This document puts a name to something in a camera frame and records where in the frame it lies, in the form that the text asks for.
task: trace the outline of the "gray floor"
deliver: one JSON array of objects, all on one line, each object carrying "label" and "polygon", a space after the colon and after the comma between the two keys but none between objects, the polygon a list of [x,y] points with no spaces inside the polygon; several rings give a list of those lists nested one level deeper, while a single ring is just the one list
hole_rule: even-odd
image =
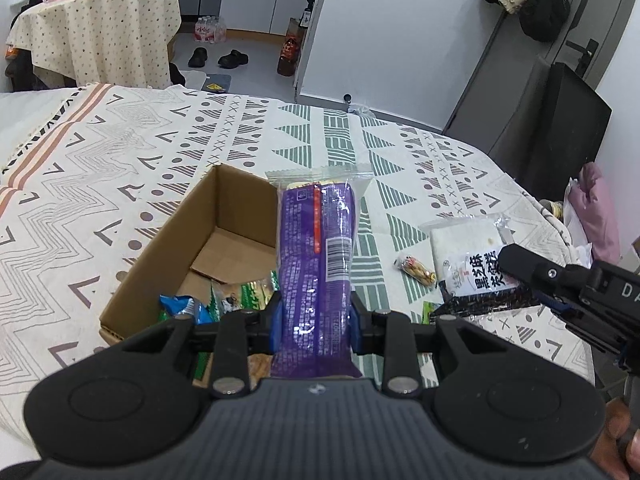
[{"label": "gray floor", "polygon": [[[207,63],[203,68],[189,68],[187,63],[196,47],[207,49]],[[233,70],[218,66],[218,59],[239,50],[249,56],[249,63]],[[280,46],[260,41],[228,40],[226,43],[198,43],[192,34],[178,34],[175,40],[174,63],[180,70],[201,70],[209,74],[220,73],[231,76],[230,93],[252,95],[294,102],[293,78],[276,72]]]}]

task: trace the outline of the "black shoe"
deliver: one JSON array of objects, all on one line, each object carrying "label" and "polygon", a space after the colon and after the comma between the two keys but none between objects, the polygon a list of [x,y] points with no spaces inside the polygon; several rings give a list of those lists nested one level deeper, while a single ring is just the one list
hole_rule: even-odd
[{"label": "black shoe", "polygon": [[207,62],[207,49],[203,46],[196,47],[196,50],[193,51],[193,56],[187,63],[191,68],[202,68],[204,64]]},{"label": "black shoe", "polygon": [[249,63],[249,56],[247,54],[243,54],[242,52],[238,52],[237,50],[232,50],[231,54],[227,54],[226,56],[222,56],[218,60],[218,64],[222,68],[236,68],[239,65],[246,65]]}]

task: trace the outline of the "pack of water bottles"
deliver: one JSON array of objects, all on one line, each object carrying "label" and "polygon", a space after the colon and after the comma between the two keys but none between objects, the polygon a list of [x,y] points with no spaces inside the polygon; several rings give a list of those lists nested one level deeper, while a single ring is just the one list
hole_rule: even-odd
[{"label": "pack of water bottles", "polygon": [[201,43],[224,43],[226,41],[225,20],[219,16],[201,16],[193,29],[193,37]]}]

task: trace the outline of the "black dot pattern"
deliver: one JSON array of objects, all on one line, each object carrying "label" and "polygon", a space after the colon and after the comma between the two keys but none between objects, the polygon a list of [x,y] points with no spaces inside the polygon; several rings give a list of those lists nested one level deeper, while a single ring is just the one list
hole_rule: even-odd
[{"label": "black dot pattern", "polygon": [[164,89],[166,45],[180,27],[178,0],[62,0],[22,13],[8,44],[34,67],[75,79]]}]

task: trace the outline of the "patterned tablecloth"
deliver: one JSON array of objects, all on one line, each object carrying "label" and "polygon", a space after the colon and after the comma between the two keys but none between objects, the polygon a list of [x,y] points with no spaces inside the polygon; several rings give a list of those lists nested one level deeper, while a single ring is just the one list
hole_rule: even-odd
[{"label": "patterned tablecloth", "polygon": [[[42,377],[105,343],[98,316],[211,164],[266,171],[370,162],[353,286],[371,310],[414,321],[436,293],[394,268],[431,261],[417,226],[504,212],[517,242],[566,264],[566,232],[478,150],[415,128],[277,100],[108,85],[82,90],[28,140],[0,180],[0,424],[27,439],[22,404]],[[589,378],[590,351],[546,308],[478,320]],[[420,358],[428,384],[436,380]],[[355,358],[377,380],[382,359]]]},{"label": "patterned tablecloth", "polygon": [[166,46],[180,27],[178,0],[62,0],[23,12],[6,40],[31,51],[36,75],[167,88]]}]

